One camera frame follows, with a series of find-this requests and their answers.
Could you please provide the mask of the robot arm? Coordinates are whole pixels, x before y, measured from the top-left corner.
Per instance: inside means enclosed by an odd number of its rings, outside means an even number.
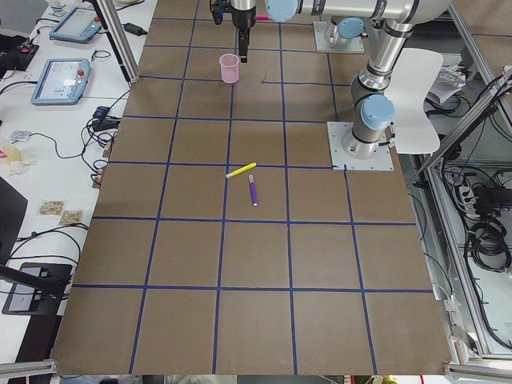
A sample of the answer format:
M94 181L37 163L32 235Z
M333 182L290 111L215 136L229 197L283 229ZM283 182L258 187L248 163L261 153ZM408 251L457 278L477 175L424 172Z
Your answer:
M364 30L364 21L356 17L332 16L324 33L325 40L332 45L347 45L359 37Z
M384 130L393 120L394 105L384 91L405 41L414 26L441 15L450 1L266 1L268 15L286 22L302 12L340 17L382 19L383 32L366 67L351 83L356 119L342 140L344 151L356 159L374 155Z

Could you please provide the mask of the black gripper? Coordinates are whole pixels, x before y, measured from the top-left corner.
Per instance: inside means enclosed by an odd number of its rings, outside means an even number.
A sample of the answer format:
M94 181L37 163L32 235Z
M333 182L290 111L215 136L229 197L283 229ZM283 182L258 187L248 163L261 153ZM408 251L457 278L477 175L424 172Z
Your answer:
M241 63L247 63L250 45L250 29L256 22L256 7L253 6L248 10L237 10L233 8L231 14L232 23L238 29L238 56Z

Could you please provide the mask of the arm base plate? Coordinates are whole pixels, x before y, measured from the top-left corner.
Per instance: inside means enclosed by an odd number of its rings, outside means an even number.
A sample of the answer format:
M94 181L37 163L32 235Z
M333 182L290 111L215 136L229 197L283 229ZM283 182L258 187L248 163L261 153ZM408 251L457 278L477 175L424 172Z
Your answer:
M314 22L316 51L322 53L363 54L362 33L364 23L360 18L347 18L340 23Z
M330 158L334 170L393 171L394 164L385 133L374 143L359 142L352 122L328 122Z

